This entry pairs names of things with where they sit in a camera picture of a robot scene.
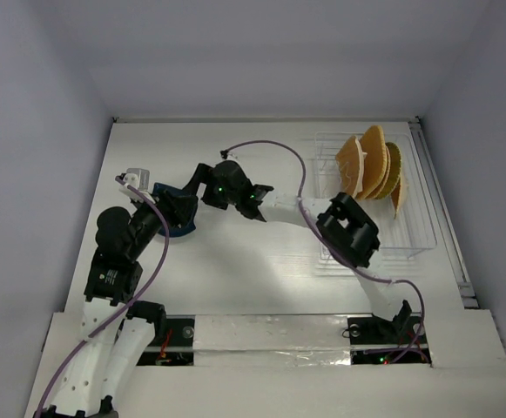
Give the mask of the rounded square woven plate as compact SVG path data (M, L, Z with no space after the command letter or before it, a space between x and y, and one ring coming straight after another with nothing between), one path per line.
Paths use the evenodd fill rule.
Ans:
M362 190L358 193L357 199L369 199L382 189L389 174L389 151L382 127L380 125L369 127L362 135L360 144L364 155L364 172Z

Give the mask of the round orange woven plate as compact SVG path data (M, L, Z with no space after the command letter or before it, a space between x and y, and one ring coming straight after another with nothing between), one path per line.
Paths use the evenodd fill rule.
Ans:
M401 177L401 151L393 142L386 142L387 170L382 182L367 196L367 200L380 200L389 196L397 187Z

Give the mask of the dark blue plate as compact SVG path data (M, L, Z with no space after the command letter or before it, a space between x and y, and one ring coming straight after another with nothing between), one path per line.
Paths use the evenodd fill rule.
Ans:
M152 197L167 222L171 238L184 237L196 229L194 219L199 206L196 195L187 194L170 185L155 183Z

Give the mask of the round bamboo green-rimmed plate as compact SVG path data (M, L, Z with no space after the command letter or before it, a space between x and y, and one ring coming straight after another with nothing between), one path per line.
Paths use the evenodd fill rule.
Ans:
M376 199L384 199L391 194L398 184L400 173L402 171L402 155L400 147L393 142L385 143L389 152L389 170L388 177Z

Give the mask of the small orange woven plate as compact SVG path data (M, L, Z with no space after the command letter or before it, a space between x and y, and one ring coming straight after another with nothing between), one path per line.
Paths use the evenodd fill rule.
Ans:
M390 198L395 210L394 215L395 219L399 216L400 210L407 199L407 194L408 194L408 181L404 173L401 172L398 184L390 194Z

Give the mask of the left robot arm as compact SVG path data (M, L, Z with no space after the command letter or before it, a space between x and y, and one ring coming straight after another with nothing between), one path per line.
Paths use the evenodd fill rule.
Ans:
M166 239L192 230L197 192L211 179L200 164L182 189L148 192L147 170L117 176L120 189L137 207L102 211L97 248L84 289L79 341L61 363L37 405L36 417L116 417L120 395L149 344L169 338L165 308L140 298L139 256L162 233Z

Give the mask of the triangular woven orange plate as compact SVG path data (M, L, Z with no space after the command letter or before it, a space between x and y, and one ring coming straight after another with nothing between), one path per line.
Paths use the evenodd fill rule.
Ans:
M341 176L341 190L353 198L362 191L366 156L356 135L351 136L335 155Z

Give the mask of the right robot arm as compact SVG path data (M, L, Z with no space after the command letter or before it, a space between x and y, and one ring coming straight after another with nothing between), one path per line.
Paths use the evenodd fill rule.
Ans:
M276 192L270 185L254 184L234 160L215 166L200 164L193 175L198 190L205 186L201 200L221 210L235 208L244 218L265 223L286 223L309 229L342 266L350 269L366 294L374 330L385 341L401 350L416 348L423 330L409 325L412 309L407 300L392 293L397 284L414 286L409 280L392 280L372 273L368 268L380 248L379 229L356 201L344 192L331 199L304 199L300 193Z

